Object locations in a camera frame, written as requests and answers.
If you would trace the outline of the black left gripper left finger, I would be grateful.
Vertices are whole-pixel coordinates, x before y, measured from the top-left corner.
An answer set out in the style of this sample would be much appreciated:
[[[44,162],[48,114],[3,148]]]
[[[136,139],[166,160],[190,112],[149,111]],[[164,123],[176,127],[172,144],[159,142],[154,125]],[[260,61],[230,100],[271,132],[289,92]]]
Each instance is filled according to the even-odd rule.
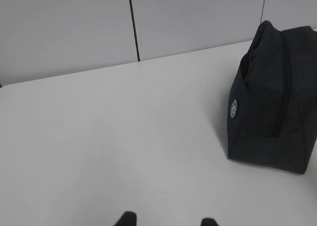
[[[125,211],[114,226],[136,226],[137,215],[132,211]]]

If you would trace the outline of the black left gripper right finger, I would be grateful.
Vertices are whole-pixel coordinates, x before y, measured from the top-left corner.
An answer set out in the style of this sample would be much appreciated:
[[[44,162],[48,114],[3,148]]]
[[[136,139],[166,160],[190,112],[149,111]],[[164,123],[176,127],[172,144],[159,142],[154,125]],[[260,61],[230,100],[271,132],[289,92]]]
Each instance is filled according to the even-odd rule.
[[[203,218],[201,226],[219,226],[219,224],[212,218]]]

